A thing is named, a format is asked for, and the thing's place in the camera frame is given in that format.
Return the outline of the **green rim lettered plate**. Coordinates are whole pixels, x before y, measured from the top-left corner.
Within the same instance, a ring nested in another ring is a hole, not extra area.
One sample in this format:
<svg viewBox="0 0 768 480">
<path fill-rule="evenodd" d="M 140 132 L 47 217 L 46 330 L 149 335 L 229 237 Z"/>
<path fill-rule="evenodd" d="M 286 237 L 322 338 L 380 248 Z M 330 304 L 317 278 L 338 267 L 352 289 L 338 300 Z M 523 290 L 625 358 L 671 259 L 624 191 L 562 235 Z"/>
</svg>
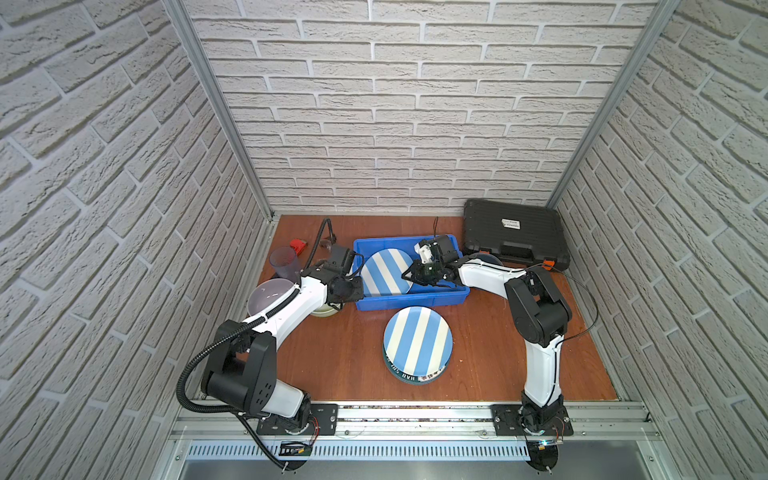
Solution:
<svg viewBox="0 0 768 480">
<path fill-rule="evenodd" d="M 444 372 L 446 371 L 450 363 L 450 360 L 447 360 L 438 370 L 428 373 L 426 375 L 413 375 L 413 374 L 405 373 L 404 371 L 397 368 L 395 364 L 388 357 L 385 349 L 382 350 L 382 358 L 384 360 L 384 363 L 388 371 L 399 381 L 402 381 L 409 385 L 427 385 L 429 383 L 434 382 L 444 374 Z"/>
</svg>

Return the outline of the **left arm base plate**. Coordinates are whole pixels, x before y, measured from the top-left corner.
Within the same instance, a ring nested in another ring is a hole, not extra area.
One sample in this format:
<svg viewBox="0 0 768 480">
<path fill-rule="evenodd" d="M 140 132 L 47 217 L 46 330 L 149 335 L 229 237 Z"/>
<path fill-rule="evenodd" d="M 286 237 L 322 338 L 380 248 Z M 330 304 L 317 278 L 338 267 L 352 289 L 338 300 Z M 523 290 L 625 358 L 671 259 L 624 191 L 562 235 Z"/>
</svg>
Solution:
<svg viewBox="0 0 768 480">
<path fill-rule="evenodd" d="M 260 419 L 256 432 L 259 435 L 314 435 L 334 436 L 339 418 L 339 405 L 311 402 L 302 405 L 294 417 L 270 415 Z"/>
</svg>

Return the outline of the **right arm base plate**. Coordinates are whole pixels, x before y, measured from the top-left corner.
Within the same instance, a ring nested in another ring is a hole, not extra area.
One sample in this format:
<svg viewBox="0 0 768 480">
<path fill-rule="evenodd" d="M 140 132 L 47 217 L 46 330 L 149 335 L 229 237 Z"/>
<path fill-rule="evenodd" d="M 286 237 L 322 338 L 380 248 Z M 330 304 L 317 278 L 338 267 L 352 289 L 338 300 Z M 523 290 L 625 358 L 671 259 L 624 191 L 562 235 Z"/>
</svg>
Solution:
<svg viewBox="0 0 768 480">
<path fill-rule="evenodd" d="M 574 434 L 567 409 L 555 403 L 543 408 L 535 404 L 494 404 L 491 420 L 497 436 L 562 436 Z"/>
</svg>

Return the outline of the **blue striped plate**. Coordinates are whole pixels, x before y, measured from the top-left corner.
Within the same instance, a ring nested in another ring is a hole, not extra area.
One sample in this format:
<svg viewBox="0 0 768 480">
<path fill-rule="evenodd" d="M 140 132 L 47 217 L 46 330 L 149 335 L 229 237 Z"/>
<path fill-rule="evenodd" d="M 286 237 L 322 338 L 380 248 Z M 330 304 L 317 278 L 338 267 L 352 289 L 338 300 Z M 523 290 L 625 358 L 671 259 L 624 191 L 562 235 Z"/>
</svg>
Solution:
<svg viewBox="0 0 768 480">
<path fill-rule="evenodd" d="M 413 259 L 404 251 L 394 248 L 380 250 L 370 256 L 362 266 L 365 297 L 399 296 L 410 292 L 413 283 L 402 278 L 412 266 Z"/>
<path fill-rule="evenodd" d="M 453 336 L 447 321 L 426 307 L 407 307 L 387 323 L 382 350 L 397 368 L 426 375 L 450 360 Z"/>
</svg>

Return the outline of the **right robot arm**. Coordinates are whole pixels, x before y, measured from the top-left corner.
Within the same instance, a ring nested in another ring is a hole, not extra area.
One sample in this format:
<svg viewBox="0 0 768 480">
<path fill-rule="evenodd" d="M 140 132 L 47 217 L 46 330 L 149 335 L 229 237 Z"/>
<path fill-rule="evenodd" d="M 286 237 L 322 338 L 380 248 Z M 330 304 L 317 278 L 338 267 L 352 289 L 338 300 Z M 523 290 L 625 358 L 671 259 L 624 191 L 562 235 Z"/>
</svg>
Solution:
<svg viewBox="0 0 768 480">
<path fill-rule="evenodd" d="M 526 348 L 519 422 L 528 434 L 548 432 L 564 408 L 561 347 L 572 319 L 571 308 L 549 271 L 541 266 L 507 267 L 489 253 L 462 256 L 446 235 L 422 240 L 414 251 L 417 259 L 403 273 L 403 279 L 422 286 L 446 281 L 507 300 Z"/>
</svg>

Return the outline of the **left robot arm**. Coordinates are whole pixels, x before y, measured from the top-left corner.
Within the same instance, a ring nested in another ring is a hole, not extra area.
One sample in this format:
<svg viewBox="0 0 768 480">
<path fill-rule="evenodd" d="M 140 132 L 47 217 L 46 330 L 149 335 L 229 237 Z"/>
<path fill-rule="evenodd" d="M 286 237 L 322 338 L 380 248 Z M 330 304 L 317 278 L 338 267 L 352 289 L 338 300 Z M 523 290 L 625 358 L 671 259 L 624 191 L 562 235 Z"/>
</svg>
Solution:
<svg viewBox="0 0 768 480">
<path fill-rule="evenodd" d="M 334 245 L 330 258 L 303 271 L 300 280 L 259 313 L 217 330 L 206 362 L 201 391 L 247 417 L 277 416 L 293 429 L 310 422 L 310 395 L 277 378 L 277 353 L 283 341 L 323 305 L 342 307 L 363 298 L 353 271 L 354 250 Z"/>
</svg>

